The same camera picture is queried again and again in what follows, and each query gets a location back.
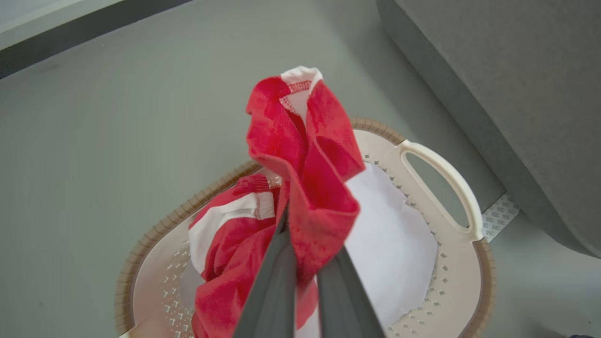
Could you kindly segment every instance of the red and white fabric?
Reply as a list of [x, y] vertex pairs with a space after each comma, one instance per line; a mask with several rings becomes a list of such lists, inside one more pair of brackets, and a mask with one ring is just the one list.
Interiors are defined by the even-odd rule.
[[246, 111], [249, 154], [282, 177], [279, 201], [290, 201], [290, 237], [304, 287], [338, 253], [359, 214], [344, 185], [365, 169], [359, 147], [344, 108], [316, 68], [262, 80]]
[[[231, 337], [275, 231], [275, 201], [261, 174], [241, 178], [215, 197], [189, 228], [190, 258], [206, 281], [197, 288], [197, 337]], [[317, 306], [315, 284], [297, 293], [297, 327]]]
[[244, 177], [190, 226], [191, 261], [206, 281], [196, 294], [196, 336], [231, 337], [288, 202], [297, 338], [319, 336], [314, 275], [345, 240], [383, 326], [423, 300], [436, 241], [388, 176], [373, 165], [365, 170], [349, 119], [321, 73], [298, 67], [259, 82], [247, 112], [249, 154], [282, 177], [282, 187], [269, 189], [262, 175]]

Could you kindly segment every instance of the gray sofa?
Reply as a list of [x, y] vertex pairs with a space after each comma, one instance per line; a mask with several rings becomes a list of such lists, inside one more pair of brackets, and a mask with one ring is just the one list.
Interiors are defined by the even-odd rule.
[[601, 257], [601, 2], [376, 1], [522, 210]]

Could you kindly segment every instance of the red cloth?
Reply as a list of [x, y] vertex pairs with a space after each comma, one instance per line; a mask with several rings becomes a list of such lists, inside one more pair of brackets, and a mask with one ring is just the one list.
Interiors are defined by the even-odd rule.
[[[215, 197], [190, 225], [191, 260], [195, 267], [204, 264], [201, 276], [206, 281], [196, 293], [192, 317], [196, 337], [225, 338], [234, 333], [276, 228], [274, 196], [278, 191], [269, 189], [263, 175], [243, 177], [235, 187]], [[218, 229], [203, 262], [193, 250], [202, 240], [193, 230], [204, 226], [201, 220]], [[296, 304], [300, 328], [317, 307], [314, 283], [299, 293]]]
[[259, 82], [247, 112], [249, 154], [282, 177], [282, 189], [278, 198], [262, 175], [240, 179], [190, 226], [191, 260], [207, 281], [196, 294], [197, 337], [231, 337], [288, 201], [300, 328], [317, 306], [313, 277], [344, 245], [359, 213], [344, 182], [365, 167], [349, 119], [316, 69]]
[[[299, 82], [276, 76], [254, 88], [246, 109], [252, 116], [246, 141], [250, 156], [283, 178], [279, 202], [290, 200], [291, 240], [303, 287], [344, 245], [359, 213], [344, 182], [365, 166], [349, 118], [319, 72], [318, 80], [307, 80], [312, 70], [298, 69]], [[294, 111], [288, 100], [299, 91], [308, 96], [306, 123], [304, 112]]]

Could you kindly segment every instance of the basket rim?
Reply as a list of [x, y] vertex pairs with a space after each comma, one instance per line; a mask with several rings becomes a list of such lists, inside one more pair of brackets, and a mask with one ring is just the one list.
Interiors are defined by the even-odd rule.
[[[405, 140], [405, 137], [389, 126], [368, 118], [351, 118], [350, 123], [354, 130], [374, 133], [386, 138], [395, 146]], [[115, 290], [115, 330], [119, 336], [128, 332], [135, 326], [133, 319], [133, 286], [140, 267], [142, 266], [142, 262], [152, 248], [167, 235], [167, 233], [177, 227], [185, 219], [199, 211], [213, 199], [213, 197], [236, 184], [241, 177], [248, 176], [259, 169], [261, 169], [261, 165], [254, 160], [250, 160], [223, 175], [220, 179], [201, 190], [165, 218], [160, 220], [136, 243], [134, 249], [129, 253], [127, 259], [123, 263]], [[495, 303], [496, 266], [489, 244], [486, 242], [486, 239], [482, 239], [473, 242], [473, 245], [480, 263], [482, 287], [476, 311], [459, 336], [460, 338], [479, 338], [490, 321]]]

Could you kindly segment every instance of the beige plastic basket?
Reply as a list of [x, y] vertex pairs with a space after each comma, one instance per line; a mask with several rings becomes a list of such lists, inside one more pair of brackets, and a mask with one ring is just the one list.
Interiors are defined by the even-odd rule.
[[[391, 128], [365, 118], [351, 119], [359, 149], [366, 162], [383, 168], [407, 202], [421, 211], [438, 242], [432, 279], [421, 307], [411, 310], [391, 327], [390, 337], [479, 337], [490, 320], [495, 301], [495, 263], [481, 234], [478, 204], [467, 183], [439, 155], [405, 140]], [[444, 178], [462, 201], [468, 228], [457, 225], [406, 159], [422, 158]], [[188, 226], [214, 196], [238, 178], [255, 172], [277, 180], [254, 161], [239, 166], [183, 203], [138, 241], [124, 263], [115, 291], [115, 327], [119, 335], [147, 319], [161, 307], [161, 325], [175, 338], [194, 337], [192, 311], [182, 304], [180, 279], [189, 260]]]

